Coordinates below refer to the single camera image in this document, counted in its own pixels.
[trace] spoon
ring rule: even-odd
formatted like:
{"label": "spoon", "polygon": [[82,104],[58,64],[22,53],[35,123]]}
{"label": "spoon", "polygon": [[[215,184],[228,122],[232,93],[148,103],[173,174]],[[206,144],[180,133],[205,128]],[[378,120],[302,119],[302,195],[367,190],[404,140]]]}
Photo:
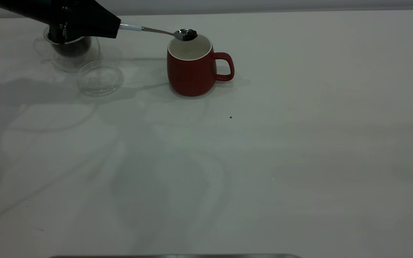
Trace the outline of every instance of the spoon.
{"label": "spoon", "polygon": [[119,28],[126,29],[126,30],[134,30],[134,31],[148,31],[148,32],[168,34],[168,35],[174,36],[176,39],[181,40],[181,41],[190,41],[192,39],[197,38],[197,31],[194,31],[193,29],[190,29],[190,28],[179,29],[173,33],[169,33],[167,31],[162,31],[158,29],[153,29],[153,28],[147,28],[141,25],[134,25],[134,24],[121,24]]}

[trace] red mug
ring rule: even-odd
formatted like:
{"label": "red mug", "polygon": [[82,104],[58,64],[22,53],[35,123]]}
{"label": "red mug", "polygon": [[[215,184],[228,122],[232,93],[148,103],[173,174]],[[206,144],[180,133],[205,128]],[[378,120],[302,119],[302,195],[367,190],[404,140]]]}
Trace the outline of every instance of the red mug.
{"label": "red mug", "polygon": [[[216,74],[216,59],[228,62],[229,75]],[[215,81],[230,81],[235,73],[231,56],[215,53],[210,40],[203,35],[191,41],[172,39],[167,51],[167,70],[172,87],[185,96],[205,94]]]}

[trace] table surface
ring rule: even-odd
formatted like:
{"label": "table surface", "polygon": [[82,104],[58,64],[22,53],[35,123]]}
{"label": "table surface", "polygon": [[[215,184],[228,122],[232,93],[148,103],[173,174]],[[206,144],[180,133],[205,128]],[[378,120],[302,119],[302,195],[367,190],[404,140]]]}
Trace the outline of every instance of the table surface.
{"label": "table surface", "polygon": [[196,29],[235,78],[179,96],[170,38],[121,31],[124,86],[87,98],[0,19],[0,258],[413,257],[413,10],[122,20]]}

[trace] spoon handle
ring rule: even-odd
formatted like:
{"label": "spoon handle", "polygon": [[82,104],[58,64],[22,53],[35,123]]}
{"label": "spoon handle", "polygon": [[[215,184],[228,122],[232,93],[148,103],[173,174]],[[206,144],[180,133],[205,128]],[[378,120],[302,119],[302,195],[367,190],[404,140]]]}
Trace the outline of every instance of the spoon handle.
{"label": "spoon handle", "polygon": [[169,33],[169,32],[167,32],[167,31],[162,31],[162,30],[154,29],[154,28],[143,27],[143,31],[155,32],[155,33],[162,33],[162,34],[168,34],[168,35],[173,36],[173,33]]}
{"label": "spoon handle", "polygon": [[138,25],[138,24],[122,24],[119,26],[120,29],[126,29],[126,30],[135,30],[135,31],[142,31],[143,26]]}
{"label": "spoon handle", "polygon": [[119,28],[126,29],[126,30],[135,30],[135,31],[149,31],[149,32],[162,33],[162,34],[168,34],[168,35],[173,36],[173,33],[169,33],[167,31],[162,31],[162,30],[154,29],[154,28],[147,28],[141,25],[136,25],[136,24],[122,24],[121,23]]}

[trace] white tabletop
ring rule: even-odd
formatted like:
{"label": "white tabletop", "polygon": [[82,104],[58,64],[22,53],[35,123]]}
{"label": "white tabletop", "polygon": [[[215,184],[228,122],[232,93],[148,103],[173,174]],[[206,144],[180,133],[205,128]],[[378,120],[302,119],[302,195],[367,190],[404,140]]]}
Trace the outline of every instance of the white tabletop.
{"label": "white tabletop", "polygon": [[234,80],[180,97],[169,36],[122,31],[123,88],[86,98],[0,19],[0,258],[413,257],[413,10],[122,20],[196,29]]}

